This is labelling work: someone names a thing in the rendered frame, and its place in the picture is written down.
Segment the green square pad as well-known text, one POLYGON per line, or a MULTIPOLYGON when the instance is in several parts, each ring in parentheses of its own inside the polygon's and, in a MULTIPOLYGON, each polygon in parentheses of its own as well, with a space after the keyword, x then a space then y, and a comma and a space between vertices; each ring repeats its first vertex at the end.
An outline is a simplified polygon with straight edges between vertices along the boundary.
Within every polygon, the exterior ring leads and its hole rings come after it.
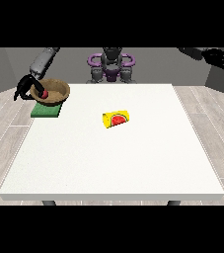
POLYGON ((61 106, 48 107, 40 103, 36 103, 34 106, 31 117, 32 118, 57 118, 60 113, 61 106))

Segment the yellow cup with melon print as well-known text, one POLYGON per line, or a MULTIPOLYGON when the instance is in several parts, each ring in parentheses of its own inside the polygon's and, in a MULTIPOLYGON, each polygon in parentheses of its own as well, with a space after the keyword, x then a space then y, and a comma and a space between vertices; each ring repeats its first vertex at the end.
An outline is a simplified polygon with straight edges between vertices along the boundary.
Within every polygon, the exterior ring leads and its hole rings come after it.
POLYGON ((114 111, 103 114, 103 123, 106 128, 115 127, 129 121, 128 111, 114 111))

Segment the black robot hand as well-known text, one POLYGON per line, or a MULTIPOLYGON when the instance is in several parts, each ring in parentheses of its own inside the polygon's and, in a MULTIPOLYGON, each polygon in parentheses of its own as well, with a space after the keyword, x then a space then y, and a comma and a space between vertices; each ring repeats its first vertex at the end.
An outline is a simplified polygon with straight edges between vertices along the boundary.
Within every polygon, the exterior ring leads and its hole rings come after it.
POLYGON ((207 49, 201 53, 206 63, 224 70, 224 51, 218 48, 207 49))
POLYGON ((38 91, 38 96, 41 97, 42 92, 45 90, 41 83, 37 81, 32 74, 25 75, 18 83, 17 90, 14 95, 14 100, 17 100, 18 97, 21 97, 23 100, 33 100, 32 95, 28 95, 27 92, 31 89, 32 86, 38 91))

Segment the brown wooden bowl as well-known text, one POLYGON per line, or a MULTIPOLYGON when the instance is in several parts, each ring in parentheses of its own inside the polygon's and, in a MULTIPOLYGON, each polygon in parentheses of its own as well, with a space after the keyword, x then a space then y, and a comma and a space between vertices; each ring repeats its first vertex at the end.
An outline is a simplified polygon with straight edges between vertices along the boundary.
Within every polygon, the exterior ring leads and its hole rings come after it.
POLYGON ((32 97, 40 104, 45 106, 57 106, 62 104, 70 94, 69 85, 59 79, 42 79, 40 84, 48 92, 48 97, 42 99, 38 96, 38 91, 35 86, 32 86, 30 93, 32 97))

